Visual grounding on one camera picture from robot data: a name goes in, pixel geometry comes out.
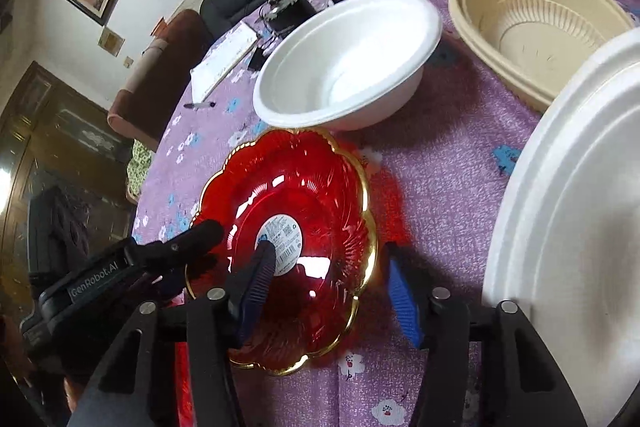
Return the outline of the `large white foam plate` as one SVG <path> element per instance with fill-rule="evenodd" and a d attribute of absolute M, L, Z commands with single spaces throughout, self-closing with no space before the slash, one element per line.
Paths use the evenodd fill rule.
<path fill-rule="evenodd" d="M 639 34 L 591 55 L 504 192 L 483 298 L 517 303 L 590 426 L 639 421 Z"/>

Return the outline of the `small red scalloped plate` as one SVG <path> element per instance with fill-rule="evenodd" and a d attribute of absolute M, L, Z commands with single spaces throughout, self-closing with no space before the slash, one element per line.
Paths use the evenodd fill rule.
<path fill-rule="evenodd" d="M 235 147 L 204 184 L 192 222 L 207 219 L 224 235 L 184 270 L 192 298 L 226 283 L 260 242 L 276 252 L 267 301 L 232 363 L 286 375 L 334 349 L 378 254 L 359 160 L 321 129 L 267 131 Z"/>

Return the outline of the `green patterned blanket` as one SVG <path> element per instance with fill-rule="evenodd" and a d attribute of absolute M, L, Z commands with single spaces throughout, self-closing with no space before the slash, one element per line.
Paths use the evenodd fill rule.
<path fill-rule="evenodd" d="M 148 176 L 154 153 L 138 140 L 134 140 L 131 150 L 131 158 L 127 164 L 126 194 L 131 202 L 137 202 L 142 185 Z"/>

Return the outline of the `dark wooden cabinet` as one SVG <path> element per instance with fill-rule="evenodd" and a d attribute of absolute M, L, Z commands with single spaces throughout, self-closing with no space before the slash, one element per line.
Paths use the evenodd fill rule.
<path fill-rule="evenodd" d="M 91 251 L 123 239 L 134 221 L 126 199 L 132 142 L 108 127 L 105 109 L 32 63 L 1 114 L 1 309 L 32 309 L 27 274 L 29 201 L 59 187 L 85 225 Z"/>

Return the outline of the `black marker pen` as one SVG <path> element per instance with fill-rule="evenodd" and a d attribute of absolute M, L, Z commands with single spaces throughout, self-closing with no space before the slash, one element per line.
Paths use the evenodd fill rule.
<path fill-rule="evenodd" d="M 201 102 L 201 103 L 186 103 L 183 104 L 183 108 L 185 109 L 193 109 L 193 110 L 199 110 L 199 109 L 206 109 L 206 108 L 213 108 L 216 106 L 215 102 Z"/>

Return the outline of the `white notepad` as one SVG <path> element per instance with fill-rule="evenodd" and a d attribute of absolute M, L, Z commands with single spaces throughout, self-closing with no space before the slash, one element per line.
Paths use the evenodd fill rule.
<path fill-rule="evenodd" d="M 191 70 L 192 102 L 203 103 L 217 84 L 254 49 L 257 41 L 256 31 L 241 22 L 215 43 L 205 53 L 201 63 Z"/>

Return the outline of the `white foam bowl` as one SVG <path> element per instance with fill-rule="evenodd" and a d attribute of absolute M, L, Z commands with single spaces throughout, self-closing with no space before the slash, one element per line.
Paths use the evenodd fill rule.
<path fill-rule="evenodd" d="M 428 0 L 346 0 L 311 17 L 268 57 L 253 92 L 271 127 L 354 131 L 416 94 L 442 38 Z"/>

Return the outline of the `beige plastic bowl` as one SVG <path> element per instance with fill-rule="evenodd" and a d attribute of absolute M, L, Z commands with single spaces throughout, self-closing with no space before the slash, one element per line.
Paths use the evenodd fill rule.
<path fill-rule="evenodd" d="M 540 113 L 597 49 L 634 29 L 615 0 L 448 0 L 448 10 L 471 51 Z"/>

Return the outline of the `black round device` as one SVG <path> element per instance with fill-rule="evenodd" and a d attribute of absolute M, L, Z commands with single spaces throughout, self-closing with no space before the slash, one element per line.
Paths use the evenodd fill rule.
<path fill-rule="evenodd" d="M 269 0 L 260 18 L 272 31 L 284 34 L 316 14 L 316 9 L 308 0 Z"/>

